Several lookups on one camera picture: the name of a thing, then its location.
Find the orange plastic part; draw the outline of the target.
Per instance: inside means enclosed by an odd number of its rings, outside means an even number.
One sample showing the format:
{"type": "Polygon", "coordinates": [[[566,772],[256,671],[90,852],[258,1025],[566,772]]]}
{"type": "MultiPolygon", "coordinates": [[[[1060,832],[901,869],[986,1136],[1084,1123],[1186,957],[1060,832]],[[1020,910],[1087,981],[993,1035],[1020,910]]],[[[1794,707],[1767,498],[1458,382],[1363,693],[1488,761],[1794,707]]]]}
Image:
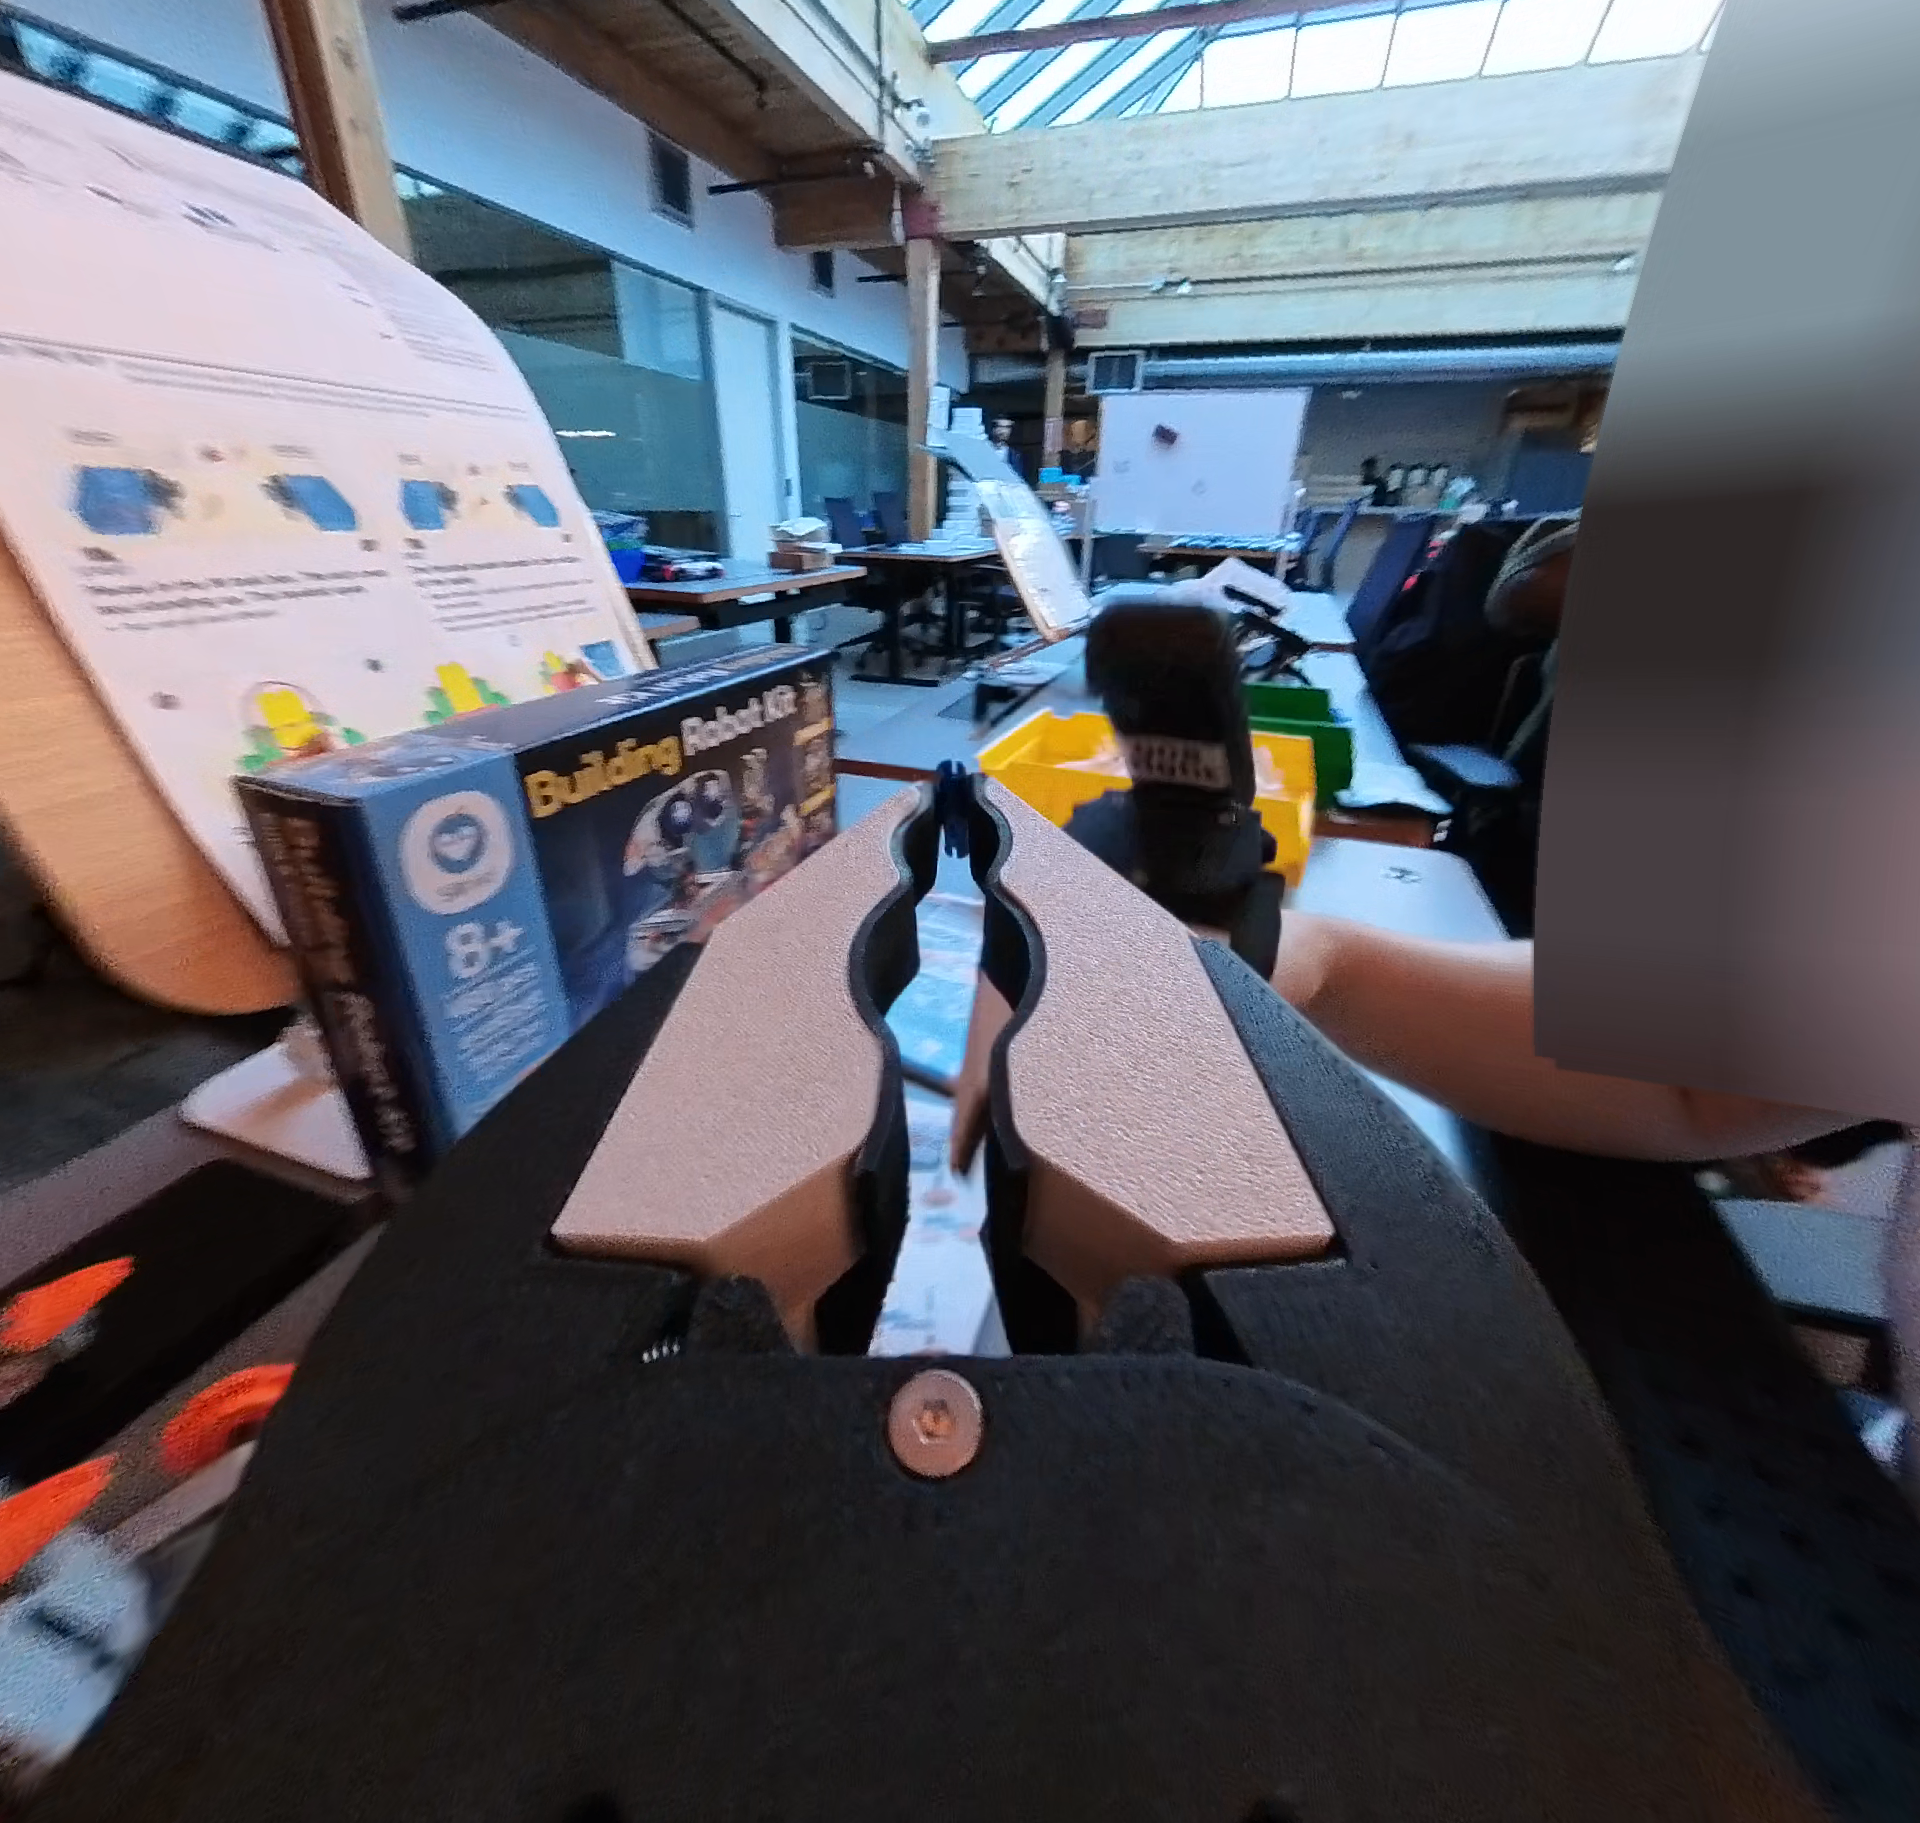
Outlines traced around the orange plastic part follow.
{"type": "Polygon", "coordinates": [[[59,1278],[18,1290],[4,1305],[4,1356],[35,1359],[82,1326],[133,1273],[133,1259],[94,1261],[59,1278]]]}
{"type": "Polygon", "coordinates": [[[4,1492],[4,1587],[94,1508],[110,1482],[114,1465],[114,1454],[87,1458],[39,1482],[4,1492]]]}
{"type": "Polygon", "coordinates": [[[292,1377],[296,1364],[252,1364],[207,1383],[160,1428],[160,1465],[190,1478],[244,1449],[258,1437],[292,1377]]]}

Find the printed instruction sheet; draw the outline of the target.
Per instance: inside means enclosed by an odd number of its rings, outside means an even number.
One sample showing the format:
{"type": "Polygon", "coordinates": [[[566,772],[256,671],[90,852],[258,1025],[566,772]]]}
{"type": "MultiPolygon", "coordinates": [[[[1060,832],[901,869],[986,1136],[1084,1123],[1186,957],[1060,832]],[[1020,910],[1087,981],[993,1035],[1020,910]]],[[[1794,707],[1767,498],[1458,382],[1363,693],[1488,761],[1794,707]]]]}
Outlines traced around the printed instruction sheet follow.
{"type": "Polygon", "coordinates": [[[275,941],[236,782],[657,661],[492,328],[300,182],[15,75],[4,537],[275,941]]]}

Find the background wooden desk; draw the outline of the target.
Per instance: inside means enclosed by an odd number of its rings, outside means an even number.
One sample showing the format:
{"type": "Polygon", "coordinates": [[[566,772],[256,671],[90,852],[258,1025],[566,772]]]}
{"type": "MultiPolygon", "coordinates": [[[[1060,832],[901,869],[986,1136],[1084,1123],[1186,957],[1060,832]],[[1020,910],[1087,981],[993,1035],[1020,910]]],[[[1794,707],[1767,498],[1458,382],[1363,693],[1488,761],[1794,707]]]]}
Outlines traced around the background wooden desk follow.
{"type": "Polygon", "coordinates": [[[877,612],[881,683],[895,687],[931,687],[937,680],[907,674],[904,661],[904,612],[915,598],[937,592],[946,602],[942,659],[961,661],[969,646],[966,633],[966,576],[1000,572],[1002,558],[993,544],[921,544],[837,552],[834,569],[860,572],[860,602],[877,612]]]}
{"type": "Polygon", "coordinates": [[[793,646],[795,617],[847,606],[850,592],[867,576],[864,566],[831,562],[827,569],[770,569],[725,562],[708,582],[634,582],[624,585],[643,633],[662,636],[664,617],[689,620],[699,632],[770,627],[779,646],[793,646]]]}

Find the yellow plastic bin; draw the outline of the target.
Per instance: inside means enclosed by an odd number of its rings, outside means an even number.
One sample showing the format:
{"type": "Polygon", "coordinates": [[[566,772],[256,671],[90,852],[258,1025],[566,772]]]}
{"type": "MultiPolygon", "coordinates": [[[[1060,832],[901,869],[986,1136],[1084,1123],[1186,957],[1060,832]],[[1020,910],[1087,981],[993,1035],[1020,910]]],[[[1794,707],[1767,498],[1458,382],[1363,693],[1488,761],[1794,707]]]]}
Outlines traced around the yellow plastic bin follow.
{"type": "MultiPolygon", "coordinates": [[[[1279,847],[1270,873],[1297,890],[1319,828],[1319,752],[1306,734],[1259,725],[1253,752],[1256,812],[1279,847]]],[[[1083,803],[1130,791],[1114,725],[1090,711],[1037,711],[986,744],[978,764],[1057,828],[1069,828],[1083,803]]]]}

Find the person's dark clothing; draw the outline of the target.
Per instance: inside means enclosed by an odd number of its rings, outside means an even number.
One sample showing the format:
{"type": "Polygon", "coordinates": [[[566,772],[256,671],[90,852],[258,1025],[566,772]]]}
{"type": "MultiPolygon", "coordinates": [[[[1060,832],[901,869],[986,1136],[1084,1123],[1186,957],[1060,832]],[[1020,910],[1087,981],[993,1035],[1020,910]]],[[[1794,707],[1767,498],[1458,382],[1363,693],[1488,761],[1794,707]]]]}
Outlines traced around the person's dark clothing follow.
{"type": "Polygon", "coordinates": [[[1480,1164],[1746,1692],[1834,1821],[1915,1821],[1916,1516],[1810,1356],[1889,1391],[1879,1227],[1502,1136],[1480,1164]]]}

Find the green plastic bin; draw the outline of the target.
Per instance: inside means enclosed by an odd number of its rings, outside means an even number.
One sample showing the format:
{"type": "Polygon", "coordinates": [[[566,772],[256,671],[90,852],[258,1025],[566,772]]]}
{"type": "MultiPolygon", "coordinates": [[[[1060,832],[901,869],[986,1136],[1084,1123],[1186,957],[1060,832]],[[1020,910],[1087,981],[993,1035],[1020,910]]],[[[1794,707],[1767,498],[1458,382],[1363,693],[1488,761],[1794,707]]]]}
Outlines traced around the green plastic bin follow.
{"type": "Polygon", "coordinates": [[[1253,734],[1313,748],[1319,802],[1337,799],[1354,782],[1354,731],[1328,691],[1297,683],[1246,683],[1242,700],[1253,734]]]}

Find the wooden display board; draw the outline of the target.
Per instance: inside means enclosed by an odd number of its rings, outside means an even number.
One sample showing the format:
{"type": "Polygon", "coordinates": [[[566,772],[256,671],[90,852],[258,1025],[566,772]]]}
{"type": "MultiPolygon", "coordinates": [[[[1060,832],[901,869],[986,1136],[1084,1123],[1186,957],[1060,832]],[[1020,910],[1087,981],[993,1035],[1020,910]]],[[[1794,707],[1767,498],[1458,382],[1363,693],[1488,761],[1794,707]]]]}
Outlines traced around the wooden display board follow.
{"type": "Polygon", "coordinates": [[[290,1009],[286,957],[144,776],[4,549],[4,832],[120,991],[195,1016],[290,1009]]]}

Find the white stand base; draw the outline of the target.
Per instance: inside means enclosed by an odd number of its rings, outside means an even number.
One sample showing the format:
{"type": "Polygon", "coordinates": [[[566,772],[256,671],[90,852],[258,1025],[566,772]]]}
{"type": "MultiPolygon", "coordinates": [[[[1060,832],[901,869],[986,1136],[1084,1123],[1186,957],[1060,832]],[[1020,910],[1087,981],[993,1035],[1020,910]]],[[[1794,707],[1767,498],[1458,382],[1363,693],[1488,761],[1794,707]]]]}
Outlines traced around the white stand base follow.
{"type": "Polygon", "coordinates": [[[371,1185],[367,1147],[310,1019],[290,1022],[270,1049],[188,1090],[180,1119],[333,1181],[371,1185]]]}

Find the black parts tray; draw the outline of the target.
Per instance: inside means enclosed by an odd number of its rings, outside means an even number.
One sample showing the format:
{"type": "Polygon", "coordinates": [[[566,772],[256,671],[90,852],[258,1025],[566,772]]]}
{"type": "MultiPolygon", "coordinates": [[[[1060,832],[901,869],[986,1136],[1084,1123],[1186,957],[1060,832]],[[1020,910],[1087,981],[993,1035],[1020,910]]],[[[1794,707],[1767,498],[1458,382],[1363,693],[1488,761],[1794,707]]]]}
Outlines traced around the black parts tray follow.
{"type": "Polygon", "coordinates": [[[367,1205],[215,1161],[19,1271],[4,1305],[69,1271],[133,1259],[130,1278],[55,1349],[4,1356],[4,1482],[25,1489],[101,1454],[368,1225],[367,1205]]]}

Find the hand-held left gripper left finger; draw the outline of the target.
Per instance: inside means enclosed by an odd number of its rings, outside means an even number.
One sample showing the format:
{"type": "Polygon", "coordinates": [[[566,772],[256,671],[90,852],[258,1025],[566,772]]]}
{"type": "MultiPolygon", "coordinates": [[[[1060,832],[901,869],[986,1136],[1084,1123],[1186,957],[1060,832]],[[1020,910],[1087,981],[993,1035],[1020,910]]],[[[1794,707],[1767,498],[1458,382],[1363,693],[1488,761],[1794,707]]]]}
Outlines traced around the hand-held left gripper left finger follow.
{"type": "Polygon", "coordinates": [[[921,971],[928,890],[924,785],[726,918],[583,1164],[555,1249],[756,1282],[797,1349],[867,1356],[910,1218],[888,1009],[921,971]]]}

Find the black office chair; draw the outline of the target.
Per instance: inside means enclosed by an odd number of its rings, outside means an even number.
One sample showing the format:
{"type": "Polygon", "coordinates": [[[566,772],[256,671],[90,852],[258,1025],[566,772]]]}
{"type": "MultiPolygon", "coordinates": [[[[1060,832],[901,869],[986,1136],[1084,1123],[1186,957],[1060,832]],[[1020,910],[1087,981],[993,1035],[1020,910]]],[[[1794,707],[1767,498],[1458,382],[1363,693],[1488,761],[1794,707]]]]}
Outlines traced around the black office chair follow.
{"type": "Polygon", "coordinates": [[[1496,793],[1539,799],[1576,544],[1570,512],[1462,522],[1350,612],[1373,705],[1429,782],[1499,764],[1496,793]]]}

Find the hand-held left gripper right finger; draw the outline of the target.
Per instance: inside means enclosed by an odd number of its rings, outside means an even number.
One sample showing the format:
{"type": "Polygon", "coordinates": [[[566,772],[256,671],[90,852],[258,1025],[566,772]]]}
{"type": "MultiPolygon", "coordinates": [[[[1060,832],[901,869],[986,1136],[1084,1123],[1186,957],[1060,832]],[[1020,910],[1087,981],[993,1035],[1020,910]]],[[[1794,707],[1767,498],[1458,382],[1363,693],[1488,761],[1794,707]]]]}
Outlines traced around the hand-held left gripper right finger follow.
{"type": "Polygon", "coordinates": [[[1336,1259],[1336,1221],[1213,968],[1233,953],[971,779],[986,1050],[983,1248],[1015,1356],[1070,1356],[1133,1282],[1336,1259]]]}

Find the robot kit box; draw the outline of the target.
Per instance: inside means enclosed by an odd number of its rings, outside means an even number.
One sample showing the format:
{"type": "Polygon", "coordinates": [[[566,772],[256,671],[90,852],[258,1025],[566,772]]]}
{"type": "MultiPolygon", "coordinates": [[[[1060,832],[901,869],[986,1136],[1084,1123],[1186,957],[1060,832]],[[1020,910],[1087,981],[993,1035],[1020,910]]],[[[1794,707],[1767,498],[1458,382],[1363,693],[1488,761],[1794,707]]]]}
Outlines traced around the robot kit box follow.
{"type": "Polygon", "coordinates": [[[768,646],[236,779],[380,1185],[834,839],[831,680],[768,646]]]}

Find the whiteboard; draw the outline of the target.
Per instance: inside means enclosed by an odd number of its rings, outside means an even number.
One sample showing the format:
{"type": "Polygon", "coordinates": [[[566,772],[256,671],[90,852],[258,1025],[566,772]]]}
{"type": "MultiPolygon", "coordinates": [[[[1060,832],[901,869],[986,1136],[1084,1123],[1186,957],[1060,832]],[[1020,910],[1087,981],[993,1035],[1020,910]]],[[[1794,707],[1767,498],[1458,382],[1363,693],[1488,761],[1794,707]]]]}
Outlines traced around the whiteboard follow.
{"type": "Polygon", "coordinates": [[[1280,537],[1313,392],[1130,392],[1098,400],[1090,515],[1117,535],[1280,537]]]}

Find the background instruction board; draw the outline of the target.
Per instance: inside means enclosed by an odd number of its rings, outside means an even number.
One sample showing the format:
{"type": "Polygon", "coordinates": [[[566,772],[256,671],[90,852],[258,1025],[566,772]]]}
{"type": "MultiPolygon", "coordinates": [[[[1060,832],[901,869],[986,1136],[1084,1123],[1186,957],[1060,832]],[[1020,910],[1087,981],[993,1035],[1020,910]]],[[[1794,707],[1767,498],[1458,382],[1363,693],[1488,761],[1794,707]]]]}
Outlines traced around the background instruction board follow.
{"type": "Polygon", "coordinates": [[[1090,620],[1090,598],[1035,488],[1022,480],[973,477],[973,494],[1035,633],[1044,643],[1079,636],[1090,620]]]}

